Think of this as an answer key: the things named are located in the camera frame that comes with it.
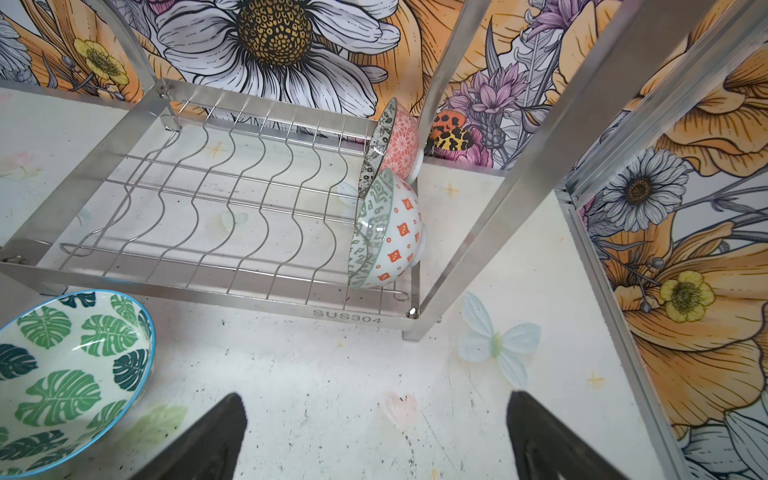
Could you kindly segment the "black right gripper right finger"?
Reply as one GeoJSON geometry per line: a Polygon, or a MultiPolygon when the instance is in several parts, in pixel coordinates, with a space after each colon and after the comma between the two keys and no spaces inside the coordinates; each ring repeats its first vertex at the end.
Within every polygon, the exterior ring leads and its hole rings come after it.
{"type": "Polygon", "coordinates": [[[511,393],[506,424],[520,479],[625,477],[526,391],[511,393]]]}

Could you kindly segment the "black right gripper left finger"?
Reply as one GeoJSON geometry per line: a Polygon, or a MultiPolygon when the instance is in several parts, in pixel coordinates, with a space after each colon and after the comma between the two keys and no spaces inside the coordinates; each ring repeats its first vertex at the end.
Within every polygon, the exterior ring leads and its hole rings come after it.
{"type": "Polygon", "coordinates": [[[242,398],[232,392],[132,479],[232,479],[246,427],[242,398]]]}

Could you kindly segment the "green geometric pattern bowl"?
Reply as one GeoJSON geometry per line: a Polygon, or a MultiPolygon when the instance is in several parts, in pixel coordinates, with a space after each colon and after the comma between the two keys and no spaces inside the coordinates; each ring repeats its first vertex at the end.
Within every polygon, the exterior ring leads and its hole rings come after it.
{"type": "Polygon", "coordinates": [[[390,169],[379,172],[359,207],[349,250],[348,286],[387,286],[417,265],[426,246],[416,192],[390,169]]]}

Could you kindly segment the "black white floral bowl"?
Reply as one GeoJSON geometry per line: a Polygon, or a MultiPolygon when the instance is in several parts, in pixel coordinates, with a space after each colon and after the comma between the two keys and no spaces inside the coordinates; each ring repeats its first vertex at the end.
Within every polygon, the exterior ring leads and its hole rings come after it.
{"type": "Polygon", "coordinates": [[[392,170],[412,184],[423,162],[417,120],[396,98],[385,106],[366,149],[358,180],[358,197],[363,199],[378,174],[392,170]]]}

